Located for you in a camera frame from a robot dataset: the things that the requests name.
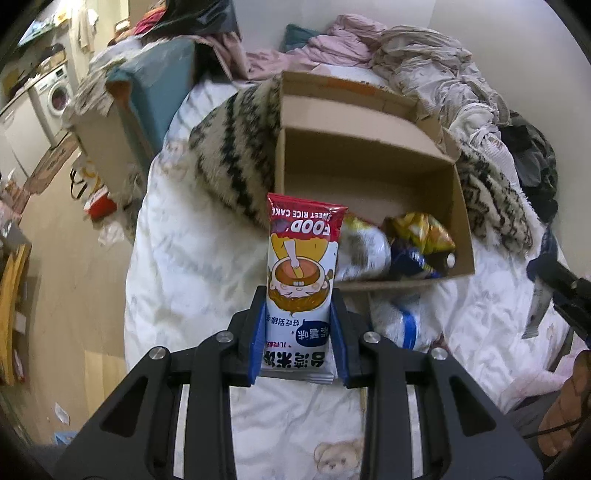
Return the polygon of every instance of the human hand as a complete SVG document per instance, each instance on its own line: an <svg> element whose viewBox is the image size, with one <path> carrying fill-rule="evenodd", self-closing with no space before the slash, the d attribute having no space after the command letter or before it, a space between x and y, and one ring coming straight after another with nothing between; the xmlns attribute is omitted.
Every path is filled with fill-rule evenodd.
<svg viewBox="0 0 591 480"><path fill-rule="evenodd" d="M581 419L583 412L591 408L591 352L584 350L574 361L573 376L560 389L560 395L544 415L538 431L553 429ZM538 445L543 454L553 457L573 444L572 434L580 422L540 435Z"/></svg>

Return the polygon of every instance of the black plastic bag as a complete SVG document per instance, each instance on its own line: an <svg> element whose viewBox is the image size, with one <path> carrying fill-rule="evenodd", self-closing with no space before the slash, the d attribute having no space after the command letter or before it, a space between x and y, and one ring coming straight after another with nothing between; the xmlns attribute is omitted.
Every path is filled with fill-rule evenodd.
<svg viewBox="0 0 591 480"><path fill-rule="evenodd" d="M228 32L236 32L240 36L232 0L167 0L166 3L165 14L146 33L145 40Z"/></svg>

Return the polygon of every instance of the metal screw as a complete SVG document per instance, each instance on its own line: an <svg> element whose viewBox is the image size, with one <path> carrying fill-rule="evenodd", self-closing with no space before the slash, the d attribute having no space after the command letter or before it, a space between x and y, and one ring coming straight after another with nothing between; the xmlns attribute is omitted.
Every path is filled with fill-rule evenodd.
<svg viewBox="0 0 591 480"><path fill-rule="evenodd" d="M447 350L438 346L437 348L431 350L431 356L435 360L445 360L447 358Z"/></svg>
<svg viewBox="0 0 591 480"><path fill-rule="evenodd" d="M363 334L363 341L368 343L379 343L382 339L377 332L365 332Z"/></svg>
<svg viewBox="0 0 591 480"><path fill-rule="evenodd" d="M148 355L152 360L160 360L161 358L164 358L164 355L166 355L166 348L163 346L155 346L150 350Z"/></svg>
<svg viewBox="0 0 591 480"><path fill-rule="evenodd" d="M224 330L223 332L217 333L216 340L220 343L230 343L232 340L234 340L234 334Z"/></svg>

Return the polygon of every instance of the snack package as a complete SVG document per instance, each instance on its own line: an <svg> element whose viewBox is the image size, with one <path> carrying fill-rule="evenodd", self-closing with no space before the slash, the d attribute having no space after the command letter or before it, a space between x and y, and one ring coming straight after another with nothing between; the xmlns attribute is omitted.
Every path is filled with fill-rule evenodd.
<svg viewBox="0 0 591 480"><path fill-rule="evenodd" d="M268 194L267 339L261 374L330 383L330 298L347 207Z"/></svg>
<svg viewBox="0 0 591 480"><path fill-rule="evenodd" d="M369 314L374 330L400 348L427 351L431 340L421 330L419 294L392 298L390 293L371 293Z"/></svg>
<svg viewBox="0 0 591 480"><path fill-rule="evenodd" d="M345 214L340 229L336 281L380 278L390 268L390 244L378 227Z"/></svg>
<svg viewBox="0 0 591 480"><path fill-rule="evenodd" d="M423 255L456 249L456 244L445 227L428 213L414 212L396 218L386 217L382 228L390 237L408 240Z"/></svg>
<svg viewBox="0 0 591 480"><path fill-rule="evenodd" d="M427 263L418 247L409 247L404 240L395 238L391 247L392 263L388 276L393 280L425 280L440 278L441 274Z"/></svg>

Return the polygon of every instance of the wooden floor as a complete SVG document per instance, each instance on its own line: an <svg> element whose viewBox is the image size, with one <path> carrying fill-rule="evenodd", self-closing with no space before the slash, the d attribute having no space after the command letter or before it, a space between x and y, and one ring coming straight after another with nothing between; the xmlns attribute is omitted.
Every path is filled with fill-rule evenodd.
<svg viewBox="0 0 591 480"><path fill-rule="evenodd" d="M122 358L125 277L132 246L104 247L70 198L66 161L48 188L33 195L21 229L33 243L28 266L27 335L18 341L27 382L2 387L29 437L50 443L57 431L79 430L88 419L85 351ZM61 423L59 403L70 416Z"/></svg>

